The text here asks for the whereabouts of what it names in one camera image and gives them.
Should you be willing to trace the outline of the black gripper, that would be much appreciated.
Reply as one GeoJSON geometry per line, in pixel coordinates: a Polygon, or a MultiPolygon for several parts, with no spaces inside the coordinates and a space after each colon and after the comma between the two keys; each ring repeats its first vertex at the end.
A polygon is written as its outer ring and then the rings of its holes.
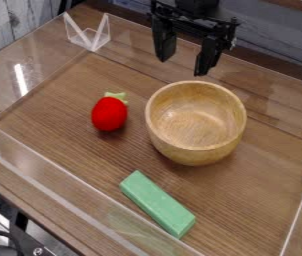
{"type": "Polygon", "coordinates": [[[150,19],[158,59],[166,62],[176,51],[176,32],[206,37],[196,56],[194,75],[204,76],[216,66],[222,44],[234,45],[238,18],[219,7],[219,0],[151,0],[150,19]]]}

